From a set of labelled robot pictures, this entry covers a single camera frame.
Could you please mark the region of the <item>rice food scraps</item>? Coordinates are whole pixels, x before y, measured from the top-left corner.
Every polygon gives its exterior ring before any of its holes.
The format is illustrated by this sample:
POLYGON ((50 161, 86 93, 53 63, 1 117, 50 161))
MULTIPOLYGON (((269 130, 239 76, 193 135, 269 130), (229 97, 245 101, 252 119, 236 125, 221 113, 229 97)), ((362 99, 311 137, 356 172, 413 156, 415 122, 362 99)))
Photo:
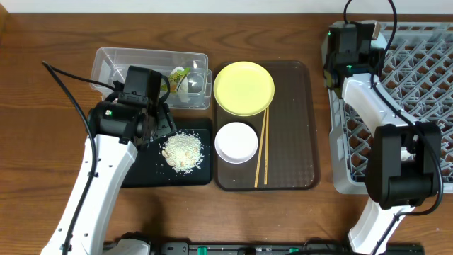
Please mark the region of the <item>rice food scraps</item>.
POLYGON ((202 155, 201 139, 195 133, 180 132, 169 137, 160 154, 177 174, 189 174, 200 169, 202 155))

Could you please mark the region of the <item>green snack wrapper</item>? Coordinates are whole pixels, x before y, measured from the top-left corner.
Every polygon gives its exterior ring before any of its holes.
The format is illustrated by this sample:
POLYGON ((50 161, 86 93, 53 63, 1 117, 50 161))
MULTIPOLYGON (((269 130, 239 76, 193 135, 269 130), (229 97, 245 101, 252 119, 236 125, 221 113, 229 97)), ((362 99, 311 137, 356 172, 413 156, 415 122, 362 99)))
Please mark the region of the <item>green snack wrapper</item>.
POLYGON ((176 67, 168 76, 171 93, 188 92, 189 68, 176 67))

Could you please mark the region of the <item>clear plastic wrapper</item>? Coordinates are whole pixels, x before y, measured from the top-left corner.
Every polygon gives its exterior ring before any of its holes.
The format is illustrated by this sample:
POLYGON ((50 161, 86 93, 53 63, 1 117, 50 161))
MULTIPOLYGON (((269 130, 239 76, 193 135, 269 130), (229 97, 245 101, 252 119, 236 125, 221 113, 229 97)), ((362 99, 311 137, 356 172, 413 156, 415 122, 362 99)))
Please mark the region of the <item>clear plastic wrapper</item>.
POLYGON ((180 101, 183 103, 187 103, 189 101, 188 96, 189 73, 190 73, 189 68, 176 67, 168 77, 171 87, 171 93, 179 97, 180 101))

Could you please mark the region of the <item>pink bowl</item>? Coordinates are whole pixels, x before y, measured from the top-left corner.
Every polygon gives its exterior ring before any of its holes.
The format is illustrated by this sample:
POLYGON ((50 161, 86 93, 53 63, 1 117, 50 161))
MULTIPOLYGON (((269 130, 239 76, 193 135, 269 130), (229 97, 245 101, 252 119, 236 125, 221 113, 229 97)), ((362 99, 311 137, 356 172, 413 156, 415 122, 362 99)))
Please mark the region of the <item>pink bowl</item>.
POLYGON ((241 122, 221 127, 214 139, 214 147, 221 159, 230 164, 242 164, 258 150, 258 136, 254 129, 241 122))

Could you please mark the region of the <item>yellow plate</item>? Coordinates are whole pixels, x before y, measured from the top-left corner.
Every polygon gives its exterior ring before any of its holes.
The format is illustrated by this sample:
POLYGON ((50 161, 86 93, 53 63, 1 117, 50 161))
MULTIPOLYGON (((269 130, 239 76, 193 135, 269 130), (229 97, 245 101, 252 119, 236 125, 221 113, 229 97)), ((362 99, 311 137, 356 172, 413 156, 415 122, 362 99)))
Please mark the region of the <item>yellow plate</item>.
POLYGON ((213 93, 223 110, 248 117, 270 105, 275 95, 275 82, 270 72, 255 62, 233 62, 217 74, 213 93))

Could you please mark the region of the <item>wooden chopstick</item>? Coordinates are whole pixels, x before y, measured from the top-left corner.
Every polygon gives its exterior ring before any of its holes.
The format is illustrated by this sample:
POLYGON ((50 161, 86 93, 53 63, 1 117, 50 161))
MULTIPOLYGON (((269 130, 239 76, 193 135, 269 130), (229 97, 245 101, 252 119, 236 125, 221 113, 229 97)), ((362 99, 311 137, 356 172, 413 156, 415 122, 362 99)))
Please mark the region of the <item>wooden chopstick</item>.
POLYGON ((268 138, 269 138, 269 108, 265 109, 265 166, 264 166, 264 185, 268 184, 268 138))
POLYGON ((261 157, 262 157, 262 151, 263 151, 263 143, 264 143, 264 134, 265 134, 265 127, 266 127, 266 120, 267 120, 267 112, 268 109, 266 108, 264 110, 263 114, 263 123, 262 123, 262 128, 261 128, 261 133, 260 133, 260 142, 259 142, 259 148, 258 148, 258 159, 257 159, 257 164, 256 164, 256 176, 255 176, 255 181, 254 181, 254 188, 258 187, 258 181, 259 181, 259 173, 260 173, 260 163, 261 163, 261 157))

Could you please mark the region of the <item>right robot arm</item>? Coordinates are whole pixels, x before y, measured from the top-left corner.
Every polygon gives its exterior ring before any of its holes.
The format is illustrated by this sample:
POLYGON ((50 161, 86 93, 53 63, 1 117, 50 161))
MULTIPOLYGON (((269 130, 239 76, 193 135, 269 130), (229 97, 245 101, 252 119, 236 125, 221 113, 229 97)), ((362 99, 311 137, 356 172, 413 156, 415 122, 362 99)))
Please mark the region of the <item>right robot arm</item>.
POLYGON ((334 23, 323 46, 327 89, 373 136, 365 175, 369 199, 348 233, 355 254, 384 253, 400 221, 434 212, 444 191, 440 128, 405 112, 379 80, 389 46, 376 21, 334 23))

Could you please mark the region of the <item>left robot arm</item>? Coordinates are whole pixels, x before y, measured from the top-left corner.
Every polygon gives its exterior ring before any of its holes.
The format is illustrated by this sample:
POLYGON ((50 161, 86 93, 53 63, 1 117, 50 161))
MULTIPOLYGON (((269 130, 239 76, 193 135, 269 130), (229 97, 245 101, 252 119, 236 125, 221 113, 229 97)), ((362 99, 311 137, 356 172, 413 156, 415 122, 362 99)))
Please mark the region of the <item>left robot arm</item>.
POLYGON ((125 82, 85 114, 63 84, 62 70, 48 72, 81 116, 87 131, 79 175, 63 216, 43 254, 103 254, 110 217, 122 183, 142 147, 176 131, 161 85, 160 72, 131 66, 125 82))

